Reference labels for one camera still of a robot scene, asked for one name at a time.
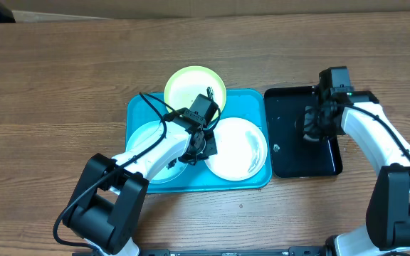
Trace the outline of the green sponge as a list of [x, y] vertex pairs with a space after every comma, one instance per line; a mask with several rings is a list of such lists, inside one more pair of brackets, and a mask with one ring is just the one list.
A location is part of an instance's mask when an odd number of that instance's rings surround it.
[[318, 128], [319, 110], [313, 106], [305, 107], [303, 121], [303, 138], [311, 142], [320, 140], [320, 130]]

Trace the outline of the white plate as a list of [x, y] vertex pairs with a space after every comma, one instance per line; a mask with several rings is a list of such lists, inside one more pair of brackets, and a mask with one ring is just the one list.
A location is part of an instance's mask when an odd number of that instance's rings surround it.
[[263, 167], [268, 146], [262, 131], [246, 119], [229, 117], [214, 130], [217, 153], [206, 161], [216, 176], [227, 181], [243, 181]]

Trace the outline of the yellow-green plate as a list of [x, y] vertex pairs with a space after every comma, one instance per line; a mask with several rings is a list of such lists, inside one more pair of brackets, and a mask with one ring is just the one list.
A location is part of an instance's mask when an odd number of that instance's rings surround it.
[[212, 95], [221, 111], [226, 104], [226, 87], [213, 70], [203, 66], [188, 66], [176, 71], [167, 81], [164, 102], [175, 110], [190, 108], [198, 94]]

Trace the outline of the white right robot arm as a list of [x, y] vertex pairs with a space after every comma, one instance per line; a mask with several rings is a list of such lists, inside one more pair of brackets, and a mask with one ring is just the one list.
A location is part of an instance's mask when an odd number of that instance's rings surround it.
[[324, 255], [407, 255], [410, 251], [410, 144], [370, 91], [318, 95], [295, 122], [310, 141], [348, 135], [377, 181], [363, 226], [327, 239]]

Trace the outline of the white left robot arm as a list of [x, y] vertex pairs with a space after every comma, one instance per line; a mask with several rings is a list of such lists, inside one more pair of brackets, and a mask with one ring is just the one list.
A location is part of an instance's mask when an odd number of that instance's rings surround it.
[[159, 128], [141, 144], [112, 158], [91, 157], [67, 206], [58, 216], [53, 234], [64, 224], [83, 239], [95, 255], [138, 255], [132, 233], [150, 181], [173, 160], [202, 158], [213, 134], [209, 124], [218, 111], [182, 108], [160, 118]]

